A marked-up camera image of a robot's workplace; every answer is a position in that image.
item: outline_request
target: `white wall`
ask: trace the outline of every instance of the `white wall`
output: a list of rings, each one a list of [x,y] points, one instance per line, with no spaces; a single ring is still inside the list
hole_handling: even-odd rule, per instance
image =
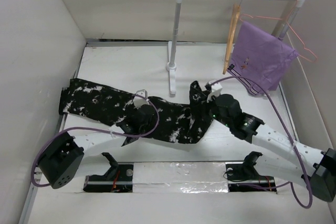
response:
[[[170,40],[175,0],[63,0],[86,38]],[[185,0],[179,40],[225,42],[233,3]],[[243,1],[243,12],[278,17],[284,1]],[[255,21],[271,32],[274,21]]]
[[[336,147],[336,0],[307,0],[293,23],[317,63],[295,61],[283,79],[300,140],[326,150]],[[295,48],[306,57],[302,44],[291,36]],[[336,219],[336,201],[330,204]]]
[[[85,40],[61,0],[0,0],[0,223],[17,223]]]

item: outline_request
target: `white table surface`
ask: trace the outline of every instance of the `white table surface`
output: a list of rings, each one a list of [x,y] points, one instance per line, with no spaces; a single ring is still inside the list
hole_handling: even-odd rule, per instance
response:
[[[188,103],[189,85],[222,78],[225,44],[179,45],[176,53],[176,97],[170,97],[167,46],[87,47],[78,78],[106,84],[129,92],[146,89],[149,95],[171,102]],[[275,130],[285,133],[269,101],[252,97],[237,80],[222,82],[222,93],[232,94],[243,111],[263,119]],[[271,92],[290,132],[289,116],[279,89]],[[80,116],[68,115],[64,128],[93,126],[106,129]],[[73,135],[85,134],[72,132]],[[195,145],[140,139],[118,147],[112,155],[118,162],[194,162],[243,160],[251,151],[269,156],[273,153],[234,138],[227,127],[214,121],[203,139]],[[81,193],[83,178],[53,190],[40,188],[29,223],[333,223],[326,202],[314,199],[310,210],[294,200],[290,187],[274,193],[222,194],[88,194]],[[297,187],[303,202],[304,188]]]

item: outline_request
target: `clothing rack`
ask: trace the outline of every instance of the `clothing rack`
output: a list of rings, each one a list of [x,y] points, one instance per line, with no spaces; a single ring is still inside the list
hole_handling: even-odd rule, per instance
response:
[[[279,39],[283,40],[286,32],[289,29],[289,25],[293,22],[296,14],[298,13],[299,9],[302,7],[305,0],[297,0],[296,6],[294,7],[292,13],[288,17],[288,20],[285,24],[283,24],[282,30],[279,35]],[[178,35],[178,24],[180,22],[180,13],[181,13],[181,5],[182,0],[176,0],[176,7],[175,7],[175,18],[174,18],[174,28],[173,28],[173,39],[168,43],[168,64],[166,65],[166,69],[169,72],[169,92],[171,95],[176,94],[176,63],[175,63],[175,55],[176,55],[176,44],[177,44],[177,35]]]

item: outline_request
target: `cable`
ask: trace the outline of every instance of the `cable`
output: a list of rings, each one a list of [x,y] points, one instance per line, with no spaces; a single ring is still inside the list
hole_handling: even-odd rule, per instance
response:
[[[40,156],[41,154],[48,148],[48,146],[56,139],[58,138],[59,136],[61,136],[62,134],[66,133],[66,132],[69,132],[69,131],[73,131],[73,130],[86,130],[86,131],[96,131],[96,132],[101,132],[101,133],[106,133],[106,134],[114,134],[114,135],[118,135],[118,136],[125,136],[125,137],[144,137],[144,136],[147,136],[149,134],[151,134],[153,131],[155,131],[155,129],[157,128],[158,124],[159,124],[159,120],[160,120],[160,117],[159,117],[159,111],[157,110],[157,108],[155,107],[155,105],[147,98],[141,96],[141,95],[138,95],[138,94],[134,94],[134,96],[136,97],[141,97],[142,99],[145,99],[146,101],[148,101],[148,103],[153,106],[153,108],[155,109],[156,111],[156,114],[157,114],[157,120],[156,120],[156,124],[155,126],[153,127],[153,129],[151,129],[150,131],[148,131],[147,133],[144,133],[144,134],[139,134],[139,135],[129,135],[129,134],[122,134],[122,133],[118,133],[118,132],[110,132],[110,131],[107,131],[107,130],[101,130],[101,129],[97,129],[97,128],[91,128],[91,127],[70,127],[70,128],[67,128],[65,130],[62,130],[60,131],[59,133],[57,133],[54,137],[52,137],[50,140],[48,140],[43,146],[42,148],[39,150],[39,152],[37,153],[34,161],[33,161],[33,164],[31,166],[31,170],[30,170],[30,181],[31,183],[36,186],[36,187],[47,187],[47,186],[50,186],[50,184],[38,184],[36,183],[35,181],[35,178],[34,178],[34,172],[35,172],[35,168],[37,167],[38,165],[38,160],[40,159]]]
[[[286,125],[285,125],[285,123],[284,123],[284,121],[283,121],[283,119],[282,119],[280,113],[279,113],[279,111],[277,110],[275,104],[273,103],[272,98],[269,96],[269,94],[268,94],[268,93],[267,93],[267,92],[266,92],[266,91],[265,91],[265,90],[264,90],[258,83],[256,83],[255,81],[251,80],[250,78],[246,78],[246,77],[242,77],[242,76],[239,76],[239,77],[238,77],[238,76],[230,76],[230,77],[221,78],[221,79],[219,79],[219,80],[217,80],[217,81],[211,83],[211,85],[214,85],[214,84],[217,84],[217,83],[219,83],[219,82],[226,81],[226,80],[229,80],[229,79],[245,79],[245,80],[251,81],[252,83],[254,83],[255,85],[257,85],[257,86],[262,90],[262,92],[264,92],[265,95],[267,96],[267,98],[268,98],[269,102],[271,103],[271,105],[272,105],[272,107],[273,107],[273,109],[274,109],[274,111],[275,111],[277,117],[278,117],[279,120],[280,120],[280,123],[281,123],[283,129],[285,130],[286,134],[288,135],[289,141],[290,141],[290,143],[291,143],[292,146],[293,146],[293,150],[294,150],[295,154],[297,155],[298,160],[299,160],[299,163],[300,163],[300,166],[301,166],[301,168],[302,168],[302,171],[303,171],[303,177],[304,177],[304,179],[305,179],[304,182],[305,182],[306,185],[307,185],[307,190],[308,190],[308,193],[309,193],[309,202],[308,202],[308,204],[307,204],[306,206],[305,206],[304,204],[301,203],[301,201],[299,200],[298,196],[296,195],[295,190],[294,190],[293,183],[292,183],[292,182],[288,182],[288,184],[290,183],[290,186],[291,186],[291,189],[292,189],[294,198],[295,198],[295,200],[298,202],[298,204],[299,204],[301,207],[303,207],[303,208],[309,209],[309,208],[311,207],[312,203],[313,203],[313,193],[312,193],[312,190],[311,190],[311,185],[310,185],[310,182],[309,182],[309,178],[308,178],[308,175],[307,175],[307,171],[306,171],[305,165],[303,164],[303,161],[302,161],[302,158],[301,158],[301,156],[300,156],[300,153],[299,153],[297,147],[295,146],[294,139],[293,139],[292,136],[290,135],[290,133],[289,133],[289,131],[288,131],[288,129],[287,129],[287,127],[286,127]]]
[[[119,174],[120,174],[120,170],[118,171],[117,175],[116,175],[116,178],[114,179],[113,181],[113,186],[112,186],[112,190],[111,190],[111,193],[113,192],[113,190],[117,187],[115,184],[118,180],[118,177],[119,177]]]
[[[268,187],[271,187],[271,182],[269,181],[269,178],[267,176],[265,176],[265,178],[267,179],[268,181]]]
[[[225,177],[225,174],[227,174],[227,171],[223,174],[223,178],[227,179],[228,181],[231,181],[231,182],[245,182],[245,181],[248,181],[250,180],[249,178],[248,179],[243,179],[243,180],[233,180],[233,179],[229,179],[227,176]]]

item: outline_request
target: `purple towel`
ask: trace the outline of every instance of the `purple towel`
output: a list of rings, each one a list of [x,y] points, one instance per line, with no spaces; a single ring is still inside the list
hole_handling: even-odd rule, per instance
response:
[[[243,22],[231,56],[228,71],[258,83],[265,90],[276,90],[290,63],[299,54],[276,37]],[[263,94],[255,84],[239,81],[252,95]]]

